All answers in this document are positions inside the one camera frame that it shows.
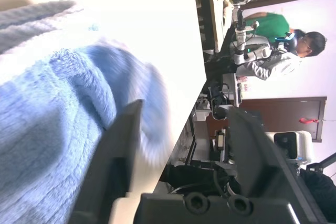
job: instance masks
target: fuzzy blue fabric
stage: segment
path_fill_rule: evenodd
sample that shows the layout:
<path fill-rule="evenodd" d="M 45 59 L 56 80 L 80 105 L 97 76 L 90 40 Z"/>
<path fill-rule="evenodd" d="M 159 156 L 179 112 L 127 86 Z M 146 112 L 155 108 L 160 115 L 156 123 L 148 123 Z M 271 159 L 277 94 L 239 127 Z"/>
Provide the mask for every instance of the fuzzy blue fabric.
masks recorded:
<path fill-rule="evenodd" d="M 45 23 L 49 16 L 53 17 L 39 13 L 36 19 Z M 13 29 L 2 26 L 3 20 L 0 15 L 0 27 Z M 27 22 L 20 18 L 13 24 Z M 51 36 L 57 27 L 36 34 L 31 25 L 29 29 L 32 34 L 25 39 L 20 34 L 11 56 L 16 47 L 27 50 L 26 57 L 41 50 L 33 51 L 30 39 L 60 43 Z M 87 24 L 81 30 L 84 37 L 97 33 Z M 1 84 L 0 223 L 65 223 L 101 134 L 136 99 L 144 100 L 141 150 L 150 162 L 164 148 L 169 127 L 160 74 L 128 51 L 99 41 L 80 47 L 57 45 L 57 50 Z M 48 45 L 41 42 L 40 47 Z"/>

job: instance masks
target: blue towel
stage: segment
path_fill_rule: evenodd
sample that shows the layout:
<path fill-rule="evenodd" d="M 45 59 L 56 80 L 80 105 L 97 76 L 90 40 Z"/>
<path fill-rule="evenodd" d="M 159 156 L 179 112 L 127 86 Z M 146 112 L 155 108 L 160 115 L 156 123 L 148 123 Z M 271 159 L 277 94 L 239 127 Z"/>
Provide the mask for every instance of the blue towel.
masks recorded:
<path fill-rule="evenodd" d="M 65 223 L 99 137 L 136 99 L 141 151 L 164 160 L 160 73 L 114 39 L 73 2 L 0 13 L 0 223 Z"/>

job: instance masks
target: white device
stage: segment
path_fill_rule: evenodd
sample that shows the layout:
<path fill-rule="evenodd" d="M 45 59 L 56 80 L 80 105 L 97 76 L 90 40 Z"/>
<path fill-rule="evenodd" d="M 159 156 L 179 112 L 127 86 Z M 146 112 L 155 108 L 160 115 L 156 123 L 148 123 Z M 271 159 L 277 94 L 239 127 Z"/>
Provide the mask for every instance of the white device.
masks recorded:
<path fill-rule="evenodd" d="M 290 162 L 300 166 L 313 161 L 313 143 L 309 132 L 266 132 L 266 135 L 283 151 Z"/>

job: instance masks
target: man with glasses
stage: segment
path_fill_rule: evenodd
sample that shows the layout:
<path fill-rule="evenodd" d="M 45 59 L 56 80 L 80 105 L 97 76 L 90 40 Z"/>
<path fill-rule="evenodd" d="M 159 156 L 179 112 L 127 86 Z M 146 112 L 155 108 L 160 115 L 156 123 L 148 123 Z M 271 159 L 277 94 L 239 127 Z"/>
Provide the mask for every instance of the man with glasses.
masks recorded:
<path fill-rule="evenodd" d="M 226 73 L 236 73 L 238 77 L 255 76 L 261 80 L 268 80 L 271 77 L 272 79 L 278 78 L 298 68 L 302 58 L 317 56 L 324 51 L 327 40 L 319 32 L 304 33 L 301 30 L 294 32 L 298 39 L 296 54 L 290 52 L 275 54 L 266 60 L 251 61 L 240 66 L 235 65 L 230 57 L 222 57 L 217 62 L 205 64 L 207 82 L 220 79 Z"/>

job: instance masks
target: desk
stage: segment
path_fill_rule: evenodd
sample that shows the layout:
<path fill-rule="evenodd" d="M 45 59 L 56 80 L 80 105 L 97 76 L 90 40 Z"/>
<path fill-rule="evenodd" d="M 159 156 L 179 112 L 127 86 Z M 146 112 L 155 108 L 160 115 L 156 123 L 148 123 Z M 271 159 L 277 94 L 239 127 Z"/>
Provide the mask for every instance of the desk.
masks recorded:
<path fill-rule="evenodd" d="M 105 32 L 116 35 L 161 73 L 170 106 L 171 153 L 206 81 L 195 0 L 76 1 L 95 6 L 107 24 Z M 166 162 L 152 167 L 137 153 L 132 193 L 115 203 L 113 223 L 132 223 L 141 193 L 154 190 Z"/>

